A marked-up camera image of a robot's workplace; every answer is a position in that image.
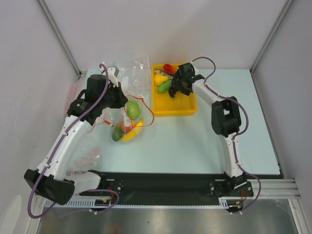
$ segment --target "purple cable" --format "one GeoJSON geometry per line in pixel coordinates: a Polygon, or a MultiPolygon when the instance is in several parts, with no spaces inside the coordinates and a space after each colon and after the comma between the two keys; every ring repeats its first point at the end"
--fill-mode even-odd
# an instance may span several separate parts
{"type": "Polygon", "coordinates": [[[239,167],[239,169],[240,169],[242,172],[244,172],[245,174],[247,174],[247,175],[249,175],[249,176],[255,178],[255,179],[258,181],[258,183],[259,183],[259,190],[258,190],[257,196],[255,197],[255,199],[252,201],[252,203],[251,203],[249,206],[247,206],[246,208],[243,209],[243,210],[246,210],[246,209],[250,208],[253,204],[255,204],[255,202],[258,200],[258,198],[259,198],[259,196],[260,196],[260,193],[261,193],[261,188],[262,188],[260,179],[259,179],[256,175],[251,174],[251,173],[248,173],[248,172],[239,164],[239,161],[238,161],[238,158],[237,158],[237,151],[236,151],[235,138],[236,138],[237,136],[239,136],[239,135],[242,135],[243,133],[245,133],[245,132],[247,131],[248,126],[249,126],[248,114],[247,114],[245,108],[244,108],[238,101],[236,101],[236,100],[234,100],[234,99],[232,99],[232,98],[229,98],[229,97],[224,97],[224,96],[219,95],[215,90],[213,90],[212,88],[210,88],[210,87],[206,84],[208,78],[211,77],[211,76],[215,73],[215,71],[216,71],[216,65],[215,65],[215,62],[214,62],[212,59],[208,58],[208,57],[198,57],[198,58],[193,59],[192,62],[194,62],[194,61],[196,61],[196,60],[198,60],[198,59],[207,59],[207,60],[209,60],[209,61],[214,65],[214,70],[213,70],[213,71],[205,78],[205,80],[204,80],[204,85],[205,85],[205,87],[206,87],[210,92],[212,92],[214,95],[218,96],[219,98],[222,98],[222,99],[225,99],[225,100],[229,100],[229,101],[231,101],[231,102],[234,102],[236,105],[238,105],[238,106],[241,108],[241,110],[243,111],[243,113],[244,113],[244,115],[245,115],[245,118],[246,118],[246,126],[245,126],[245,129],[244,129],[243,131],[241,131],[240,133],[235,134],[235,135],[233,136],[233,138],[232,138],[233,150],[234,150],[234,157],[235,157],[235,163],[237,164],[237,166],[239,167]]]}
{"type": "MultiPolygon", "coordinates": [[[[109,77],[108,77],[108,72],[107,72],[107,69],[106,67],[103,65],[103,64],[100,64],[99,65],[100,67],[104,68],[104,71],[105,71],[105,74],[106,74],[106,81],[105,81],[105,87],[103,89],[103,92],[101,93],[101,95],[99,96],[99,98],[96,100],[96,102],[86,111],[84,112],[81,116],[79,116],[74,122],[72,122],[71,125],[69,125],[69,127],[65,130],[65,133],[67,134],[71,128],[78,122],[80,121],[83,117],[85,117],[90,111],[92,111],[96,105],[101,101],[101,99],[104,97],[105,93],[106,93],[106,90],[108,88],[108,80],[109,80],[109,77]]],[[[58,140],[56,146],[54,147],[48,161],[47,161],[47,164],[49,165],[55,155],[55,153],[57,152],[59,146],[61,145],[61,143],[63,142],[64,138],[66,137],[67,135],[62,135],[61,138],[58,140]]],[[[32,203],[32,200],[33,200],[33,197],[35,195],[35,192],[36,192],[36,189],[37,189],[37,186],[40,182],[40,180],[42,179],[44,173],[46,172],[46,170],[48,169],[48,167],[44,167],[41,174],[39,175],[38,179],[36,180],[34,186],[33,186],[33,189],[31,190],[31,193],[30,193],[30,196],[29,196],[29,199],[28,199],[28,204],[27,204],[27,212],[28,212],[28,215],[31,217],[31,218],[41,218],[43,217],[44,215],[46,215],[55,205],[55,202],[42,214],[40,215],[33,215],[32,212],[31,212],[31,203],[32,203]]]]}
{"type": "MultiPolygon", "coordinates": [[[[112,209],[114,206],[116,206],[118,204],[118,202],[119,202],[119,194],[117,192],[113,191],[113,190],[108,190],[108,189],[91,189],[91,190],[88,190],[87,192],[109,192],[109,193],[113,193],[113,194],[115,194],[117,196],[117,201],[113,205],[105,208],[105,210],[93,212],[94,214],[101,214],[101,213],[107,212],[110,209],[112,209]]],[[[80,210],[72,211],[72,212],[69,212],[67,214],[63,214],[61,216],[58,216],[55,219],[64,218],[66,216],[69,216],[69,215],[72,215],[72,214],[75,214],[75,213],[80,213],[80,212],[90,212],[90,210],[89,209],[80,209],[80,210]]]]}

